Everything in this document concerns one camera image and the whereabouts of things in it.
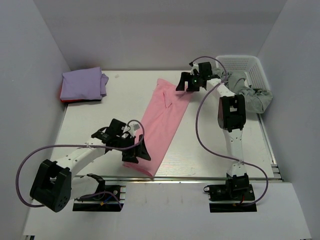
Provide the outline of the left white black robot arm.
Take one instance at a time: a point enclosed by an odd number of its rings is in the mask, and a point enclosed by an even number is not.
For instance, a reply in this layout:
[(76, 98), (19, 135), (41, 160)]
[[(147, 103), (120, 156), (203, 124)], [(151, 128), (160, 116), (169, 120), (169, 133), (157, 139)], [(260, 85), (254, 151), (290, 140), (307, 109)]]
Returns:
[(138, 120), (128, 123), (112, 119), (93, 133), (84, 144), (75, 144), (75, 151), (57, 160), (44, 160), (36, 173), (30, 197), (54, 212), (61, 211), (70, 200), (103, 199), (105, 195), (118, 198), (105, 189), (105, 180), (88, 173), (77, 178), (77, 174), (94, 160), (116, 150), (122, 161), (138, 164), (139, 159), (150, 161), (144, 136), (144, 127)]

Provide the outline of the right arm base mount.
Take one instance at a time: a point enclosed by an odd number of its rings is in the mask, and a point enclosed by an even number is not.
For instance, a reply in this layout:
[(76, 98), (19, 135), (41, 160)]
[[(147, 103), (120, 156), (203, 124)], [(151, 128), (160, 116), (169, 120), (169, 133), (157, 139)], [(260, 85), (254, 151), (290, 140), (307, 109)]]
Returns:
[(227, 179), (224, 184), (211, 184), (203, 188), (209, 195), (211, 213), (254, 213), (256, 204), (246, 206), (256, 200), (253, 186), (244, 180)]

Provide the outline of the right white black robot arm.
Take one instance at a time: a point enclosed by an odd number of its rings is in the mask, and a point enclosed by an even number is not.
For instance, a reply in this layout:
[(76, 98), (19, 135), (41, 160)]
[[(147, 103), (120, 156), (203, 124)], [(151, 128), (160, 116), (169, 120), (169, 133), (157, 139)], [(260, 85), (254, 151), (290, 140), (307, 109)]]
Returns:
[[(214, 74), (210, 62), (189, 63), (191, 70), (182, 72), (179, 83), (176, 87), (177, 92), (198, 92), (200, 88), (207, 89), (210, 82), (211, 89), (204, 96), (199, 104), (195, 117), (195, 134), (199, 144), (209, 153), (220, 158), (232, 161), (231, 167), (226, 173), (226, 184), (233, 189), (245, 189), (249, 186), (249, 176), (244, 163), (242, 135), (246, 123), (246, 107), (243, 95), (235, 94), (226, 86), (229, 74), (225, 67), (221, 76)], [(217, 123), (222, 129), (225, 137), (228, 155), (221, 155), (208, 149), (201, 141), (198, 129), (199, 115), (206, 98), (209, 94), (217, 91), (218, 109)]]

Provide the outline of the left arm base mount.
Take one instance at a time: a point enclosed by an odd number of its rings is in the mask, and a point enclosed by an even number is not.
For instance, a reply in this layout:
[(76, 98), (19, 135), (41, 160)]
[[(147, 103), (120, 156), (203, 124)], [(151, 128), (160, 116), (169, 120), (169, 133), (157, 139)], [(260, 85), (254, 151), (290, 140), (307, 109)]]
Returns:
[(126, 187), (108, 184), (101, 176), (89, 173), (72, 181), (74, 212), (120, 212), (125, 203)]

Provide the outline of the pink t shirt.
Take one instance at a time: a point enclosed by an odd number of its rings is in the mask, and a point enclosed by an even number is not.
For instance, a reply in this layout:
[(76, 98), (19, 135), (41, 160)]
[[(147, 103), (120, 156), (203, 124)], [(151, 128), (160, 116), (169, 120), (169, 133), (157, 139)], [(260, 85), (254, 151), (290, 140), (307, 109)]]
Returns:
[(151, 100), (141, 123), (145, 130), (144, 142), (151, 160), (139, 159), (138, 163), (124, 162), (127, 168), (154, 177), (191, 101), (192, 94), (176, 91), (172, 83), (158, 79)]

